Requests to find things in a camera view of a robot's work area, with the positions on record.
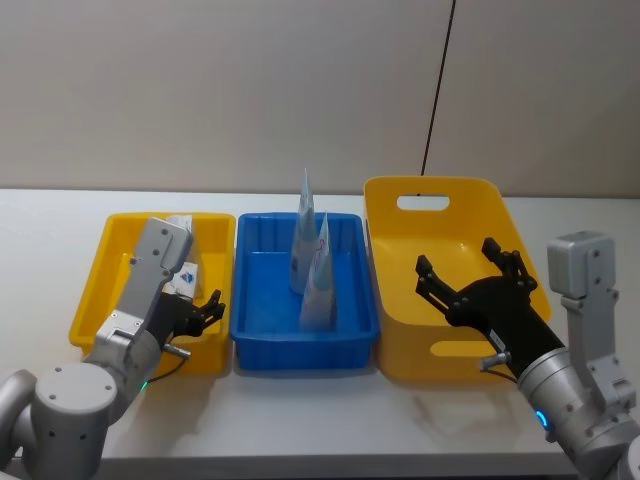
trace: blue plastic bin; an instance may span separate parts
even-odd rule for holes
[[[316,214],[318,231],[324,214]],[[363,368],[380,332],[369,280],[362,222],[329,214],[336,280],[335,330],[301,331],[302,296],[289,288],[293,213],[245,214],[238,243],[231,337],[240,368],[299,370]]]

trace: yellow plastic bin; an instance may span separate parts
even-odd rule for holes
[[[440,210],[405,209],[403,196],[445,197]],[[538,278],[520,236],[491,183],[475,178],[378,177],[364,187],[373,290],[382,334],[377,348],[380,369],[402,383],[493,383],[479,372],[479,357],[494,354],[483,336],[467,327],[451,327],[444,316],[415,293],[418,255],[425,254],[438,276],[456,290],[500,272],[482,254],[482,242],[494,237],[503,249],[519,250]],[[418,205],[433,199],[410,199]],[[546,322],[551,308],[544,289],[531,295]]]
[[[213,213],[124,213],[107,219],[89,279],[82,294],[76,317],[69,331],[71,344],[87,355],[93,346],[98,328],[118,303],[129,278],[129,259],[150,217],[166,219],[169,215],[192,215],[195,243],[202,262],[202,297],[194,304],[202,305],[215,289],[222,292],[221,302],[227,305],[224,316],[207,328],[201,337],[178,337],[173,342],[192,352],[191,359],[180,373],[221,374],[230,353],[229,318],[233,243],[236,220],[231,215]],[[156,374],[175,367],[179,359],[163,354]]]

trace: white table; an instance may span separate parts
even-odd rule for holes
[[[317,211],[363,216],[361,196]],[[67,332],[106,217],[126,211],[294,211],[295,195],[0,190],[0,365],[36,375],[80,358]],[[546,244],[582,229],[616,240],[618,351],[640,385],[640,200],[507,199],[547,284]],[[553,328],[566,340],[557,295]],[[572,473],[512,386],[411,389],[379,372],[333,378],[169,378],[109,431],[99,478]]]

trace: wire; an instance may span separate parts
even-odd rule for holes
[[[176,365],[173,369],[169,370],[167,373],[163,373],[162,375],[158,375],[157,377],[153,377],[151,380],[147,381],[147,385],[153,382],[157,382],[158,380],[162,380],[163,378],[167,378],[169,375],[173,375],[178,370],[180,370],[184,364],[187,363],[187,359],[183,358],[180,360],[180,363]]]
[[[433,107],[431,107],[431,121],[429,122],[429,133],[427,133],[427,144],[424,148],[424,158],[422,160],[422,169],[420,175],[424,175],[424,169],[427,166],[427,157],[429,156],[429,145],[431,145],[431,135],[433,134],[433,124],[436,118],[436,110],[438,109],[438,98],[440,97],[440,86],[442,85],[442,75],[444,73],[444,64],[447,60],[447,50],[449,49],[449,38],[451,37],[451,27],[453,25],[453,13],[456,10],[456,0],[451,2],[451,13],[449,14],[449,25],[447,27],[447,36],[444,39],[444,49],[442,51],[442,61],[440,63],[440,73],[438,74],[438,84],[436,85],[436,94],[433,98]]]
[[[518,383],[518,381],[515,378],[513,378],[511,375],[507,375],[507,374],[502,373],[502,372],[496,372],[495,370],[482,370],[482,372],[483,373],[490,373],[491,375],[496,375],[498,377],[502,377],[502,378],[507,379],[510,382],[513,382],[515,384]]]

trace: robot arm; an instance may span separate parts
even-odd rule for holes
[[[530,305],[536,288],[517,251],[487,239],[482,249],[501,276],[456,292],[418,258],[416,292],[453,326],[479,330],[496,349],[483,370],[505,364],[536,412],[547,440],[557,441],[587,478],[640,478],[640,427],[630,417],[635,389],[615,355],[614,245],[579,232],[548,248],[551,288],[568,310],[570,349]]]
[[[108,427],[143,389],[162,352],[190,356],[171,345],[171,338],[199,336],[222,317],[219,291],[200,308],[161,293],[191,243],[186,229],[150,219],[130,261],[124,292],[89,356],[82,363],[58,365],[37,380],[21,370],[0,385],[0,470],[23,447],[23,462],[34,480],[86,480],[95,474]]]

